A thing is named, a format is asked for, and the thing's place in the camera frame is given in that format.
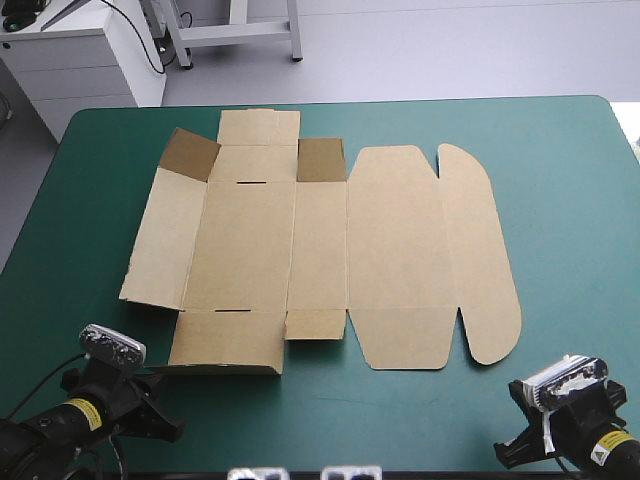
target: gray floor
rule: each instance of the gray floor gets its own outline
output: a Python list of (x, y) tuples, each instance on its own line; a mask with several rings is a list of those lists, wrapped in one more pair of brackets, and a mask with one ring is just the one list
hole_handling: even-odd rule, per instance
[[(182, 0), (196, 24), (225, 6)], [(597, 94), (640, 100), (640, 0), (299, 0), (305, 60), (286, 43), (194, 50), (166, 105)], [(257, 0), (253, 20), (284, 13)], [(55, 142), (0, 63), (16, 115), (0, 131), (0, 268)]]

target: cardboard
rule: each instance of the cardboard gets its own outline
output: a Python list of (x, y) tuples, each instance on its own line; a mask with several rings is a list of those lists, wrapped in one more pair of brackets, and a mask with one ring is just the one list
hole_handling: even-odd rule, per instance
[(181, 313), (169, 365), (188, 373), (281, 374), (283, 328), (284, 312)]
[(342, 338), (342, 142), (309, 141), (299, 168), (299, 117), (225, 111), (219, 143), (170, 139), (120, 294), (181, 311), (162, 370), (280, 374), (285, 337)]
[(347, 171), (341, 138), (301, 138), (298, 143), (299, 182), (345, 182)]
[(300, 183), (287, 301), (287, 340), (342, 338), (347, 310), (347, 186)]
[(489, 365), (513, 350), (522, 327), (491, 182), (461, 148), (440, 145), (438, 160), (458, 304), (471, 355)]
[(298, 141), (299, 112), (224, 111), (218, 142), (177, 129), (120, 298), (178, 316), (163, 370), (282, 373), (284, 341), (340, 340), (375, 369), (445, 366), (458, 310), (473, 357), (515, 346), (521, 313), (488, 176), (452, 145)]
[(365, 148), (349, 178), (349, 313), (376, 369), (437, 369), (456, 315), (438, 179), (412, 146)]
[(520, 307), (491, 185), (471, 155), (439, 150), (438, 179), (413, 146), (363, 149), (348, 182), (349, 313), (375, 369), (447, 362), (458, 308), (473, 357), (504, 358)]
[(207, 191), (202, 178), (218, 150), (211, 140), (174, 132), (156, 170), (120, 299), (182, 310)]

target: green table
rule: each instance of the green table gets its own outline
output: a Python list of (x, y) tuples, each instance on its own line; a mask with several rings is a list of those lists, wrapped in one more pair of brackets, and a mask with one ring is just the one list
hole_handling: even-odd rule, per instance
[[(302, 136), (340, 136), (352, 166), (368, 145), (415, 144), (435, 166), (459, 145), (494, 187), (524, 313), (520, 343), (479, 367), (459, 325), (438, 372), (374, 372), (352, 327), (343, 342), (289, 344), (277, 377), (174, 377), (162, 404), (188, 422), (176, 445), (127, 440), (132, 468), (291, 470), (382, 464), (394, 470), (501, 470), (492, 444), (524, 417), (507, 383), (564, 353), (605, 358), (640, 432), (640, 168), (597, 97), (287, 105)], [(77, 352), (87, 323), (166, 358), (176, 314), (118, 301), (156, 164), (183, 127), (216, 138), (221, 108), (89, 110), (76, 115), (0, 276), (7, 411), (52, 365)], [(8, 378), (14, 378), (7, 384)], [(29, 404), (60, 401), (55, 382)]]

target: cable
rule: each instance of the cable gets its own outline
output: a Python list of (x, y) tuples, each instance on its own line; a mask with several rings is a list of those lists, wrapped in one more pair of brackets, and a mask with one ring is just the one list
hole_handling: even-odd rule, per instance
[(24, 407), (25, 403), (27, 403), (31, 397), (33, 397), (38, 390), (40, 390), (40, 388), (42, 387), (42, 385), (44, 385), (47, 380), (49, 380), (51, 377), (53, 377), (56, 373), (58, 373), (60, 370), (62, 370), (64, 367), (66, 367), (67, 365), (69, 365), (70, 363), (75, 362), (76, 360), (79, 360), (81, 358), (84, 358), (85, 354), (84, 353), (79, 353), (78, 355), (75, 355), (73, 357), (71, 357), (69, 360), (66, 360), (64, 362), (62, 362), (60, 365), (58, 365), (56, 368), (54, 368), (51, 372), (49, 372), (47, 374), (46, 377), (44, 377), (42, 380), (40, 380), (40, 382), (38, 382), (38, 384), (33, 387), (33, 390), (31, 390), (26, 397), (24, 397), (22, 399), (22, 401), (20, 403), (18, 403), (18, 405), (16, 405), (16, 407), (11, 411), (11, 413), (7, 416), (7, 420), (11, 420), (14, 415), (16, 413), (18, 413), (18, 410), (20, 410), (22, 407)]
[(138, 36), (138, 40), (140, 40), (140, 45), (142, 45), (142, 49), (144, 50), (144, 54), (147, 57), (147, 61), (149, 62), (149, 65), (151, 65), (151, 68), (153, 68), (153, 70), (159, 74), (159, 75), (164, 75), (166, 73), (166, 68), (163, 65), (162, 66), (162, 70), (159, 70), (154, 64), (153, 61), (151, 60), (151, 56), (149, 55), (149, 51), (147, 50), (147, 46), (144, 43), (144, 40), (142, 39), (142, 35), (140, 35), (140, 32), (138, 31), (138, 29), (136, 28), (136, 26), (133, 24), (133, 22), (131, 21), (131, 19), (127, 16), (126, 13), (124, 13), (122, 10), (120, 10), (118, 7), (116, 7), (113, 3), (108, 2), (107, 0), (100, 0), (102, 3), (104, 3), (105, 5), (108, 5), (109, 7), (113, 8), (116, 12), (118, 12), (120, 15), (122, 15), (122, 17), (129, 23), (129, 25), (131, 25), (131, 28), (133, 28), (133, 31), (136, 33), (136, 35)]
[(109, 437), (109, 443), (113, 447), (113, 452), (116, 454), (116, 460), (118, 461), (118, 468), (120, 469), (120, 480), (129, 480), (129, 464), (124, 456), (124, 450), (118, 437)]
[(558, 455), (557, 453), (553, 456), (553, 459), (556, 461), (556, 463), (558, 464), (558, 466), (560, 467), (560, 470), (562, 470), (563, 473), (565, 473), (569, 478), (572, 478), (573, 480), (581, 480), (582, 477), (576, 475), (574, 472), (572, 472), (571, 470), (569, 470), (567, 468), (567, 466), (564, 464), (564, 462), (562, 461), (562, 458), (560, 457), (560, 455)]

